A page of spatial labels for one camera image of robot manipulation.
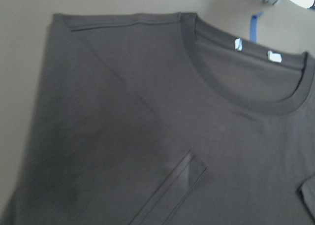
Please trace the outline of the dark brown t-shirt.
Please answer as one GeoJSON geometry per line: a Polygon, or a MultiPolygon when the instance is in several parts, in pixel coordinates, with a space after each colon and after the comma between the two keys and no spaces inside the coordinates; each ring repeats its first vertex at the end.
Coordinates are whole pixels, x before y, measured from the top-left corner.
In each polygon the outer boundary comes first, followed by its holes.
{"type": "Polygon", "coordinates": [[[315,60],[196,13],[54,14],[3,225],[312,225],[315,60]]]}

